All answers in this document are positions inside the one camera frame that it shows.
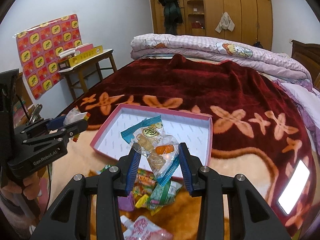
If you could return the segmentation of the left hand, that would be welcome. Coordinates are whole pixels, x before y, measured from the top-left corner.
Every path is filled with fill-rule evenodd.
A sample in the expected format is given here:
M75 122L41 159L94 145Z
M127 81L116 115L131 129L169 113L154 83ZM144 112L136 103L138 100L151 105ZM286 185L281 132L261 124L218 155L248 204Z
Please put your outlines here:
M40 178L36 173L24 178L23 187L18 186L13 181L8 181L8 184L1 188L1 193L5 198L10 198L13 194L23 194L28 200L33 200L38 197L40 192Z

